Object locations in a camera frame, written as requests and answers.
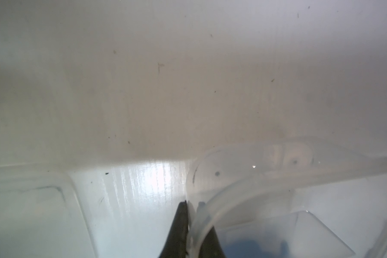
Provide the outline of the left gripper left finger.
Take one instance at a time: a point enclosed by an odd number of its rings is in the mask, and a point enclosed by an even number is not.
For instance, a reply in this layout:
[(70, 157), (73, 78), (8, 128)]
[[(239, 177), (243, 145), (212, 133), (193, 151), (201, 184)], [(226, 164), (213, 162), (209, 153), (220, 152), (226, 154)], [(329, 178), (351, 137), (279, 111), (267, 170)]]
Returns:
[(180, 202), (167, 239), (159, 258), (185, 258), (187, 256), (187, 235), (189, 231), (189, 212), (186, 201)]

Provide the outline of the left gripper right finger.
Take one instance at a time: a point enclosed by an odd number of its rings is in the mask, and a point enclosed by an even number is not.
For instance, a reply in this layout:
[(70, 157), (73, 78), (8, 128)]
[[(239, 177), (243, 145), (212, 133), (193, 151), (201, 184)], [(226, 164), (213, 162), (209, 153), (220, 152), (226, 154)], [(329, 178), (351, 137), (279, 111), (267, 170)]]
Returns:
[(218, 235), (214, 227), (206, 235), (199, 253), (199, 258), (226, 258), (224, 251), (218, 240)]

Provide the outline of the blue cleaning cloth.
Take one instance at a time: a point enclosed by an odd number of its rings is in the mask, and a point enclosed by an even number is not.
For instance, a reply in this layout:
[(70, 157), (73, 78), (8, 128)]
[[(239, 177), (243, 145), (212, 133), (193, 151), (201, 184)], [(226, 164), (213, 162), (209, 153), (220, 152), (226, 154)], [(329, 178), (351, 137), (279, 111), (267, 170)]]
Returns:
[(263, 250), (254, 240), (240, 240), (223, 247), (227, 258), (289, 258), (288, 243), (282, 241), (279, 252), (273, 253)]

